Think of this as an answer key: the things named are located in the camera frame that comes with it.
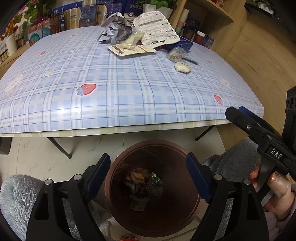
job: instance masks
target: blue plaid tablecloth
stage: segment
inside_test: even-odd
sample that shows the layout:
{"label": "blue plaid tablecloth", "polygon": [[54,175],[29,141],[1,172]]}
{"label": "blue plaid tablecloth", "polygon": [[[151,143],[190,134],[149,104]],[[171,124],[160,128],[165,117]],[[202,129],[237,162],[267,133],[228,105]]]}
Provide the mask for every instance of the blue plaid tablecloth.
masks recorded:
{"label": "blue plaid tablecloth", "polygon": [[0,81],[0,133],[58,131],[225,119],[227,107],[263,106],[220,56],[194,44],[192,71],[157,51],[119,57],[100,26],[42,38]]}

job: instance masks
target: table leg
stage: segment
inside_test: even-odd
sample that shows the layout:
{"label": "table leg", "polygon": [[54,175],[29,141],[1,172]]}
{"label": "table leg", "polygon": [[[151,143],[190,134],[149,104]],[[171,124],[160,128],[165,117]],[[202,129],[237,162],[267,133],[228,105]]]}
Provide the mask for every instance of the table leg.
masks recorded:
{"label": "table leg", "polygon": [[205,134],[207,134],[214,126],[210,126],[207,128],[203,133],[201,133],[197,138],[195,138],[196,141],[198,141],[200,138],[202,138]]}
{"label": "table leg", "polygon": [[68,152],[66,152],[66,151],[64,150],[64,148],[61,147],[60,144],[57,143],[57,141],[56,141],[53,137],[48,137],[48,140],[50,140],[50,142],[51,142],[52,144],[54,144],[55,147],[56,147],[57,149],[59,149],[59,150],[60,150],[60,151],[61,151],[61,152],[67,157],[67,158],[69,158],[69,159],[72,158],[72,155],[69,154]]}

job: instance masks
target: brown trash can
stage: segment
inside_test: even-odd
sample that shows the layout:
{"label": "brown trash can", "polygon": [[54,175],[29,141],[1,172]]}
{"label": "brown trash can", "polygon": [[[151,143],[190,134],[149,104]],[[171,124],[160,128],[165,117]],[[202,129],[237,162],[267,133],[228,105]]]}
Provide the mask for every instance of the brown trash can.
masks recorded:
{"label": "brown trash can", "polygon": [[[197,215],[200,197],[186,168],[188,154],[181,146],[164,140],[137,143],[111,164],[105,182],[109,210],[128,231],[145,237],[163,237],[185,228]],[[130,209],[123,188],[126,174],[146,168],[163,178],[160,199],[149,200],[143,212]]]}

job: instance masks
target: white vase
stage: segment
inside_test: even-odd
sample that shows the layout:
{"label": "white vase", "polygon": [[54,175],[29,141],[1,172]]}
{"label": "white vase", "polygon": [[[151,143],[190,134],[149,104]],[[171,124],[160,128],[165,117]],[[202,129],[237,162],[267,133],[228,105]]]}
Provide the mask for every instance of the white vase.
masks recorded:
{"label": "white vase", "polygon": [[15,42],[15,35],[12,34],[6,39],[6,46],[9,56],[11,56],[15,51],[17,51],[17,43]]}
{"label": "white vase", "polygon": [[159,9],[156,9],[155,5],[150,5],[148,3],[143,4],[143,12],[152,12],[152,11],[160,11],[166,17],[166,19],[168,19],[173,10],[168,7],[161,7]]}

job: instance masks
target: person's thumb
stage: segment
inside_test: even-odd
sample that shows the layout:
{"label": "person's thumb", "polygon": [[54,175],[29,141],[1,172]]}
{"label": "person's thumb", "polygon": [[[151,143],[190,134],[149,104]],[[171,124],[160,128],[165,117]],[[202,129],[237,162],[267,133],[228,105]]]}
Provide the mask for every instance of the person's thumb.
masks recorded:
{"label": "person's thumb", "polygon": [[278,219],[286,218],[295,199],[295,193],[291,192],[290,180],[284,175],[274,172],[268,180],[268,185],[275,196],[264,207],[273,212]]}

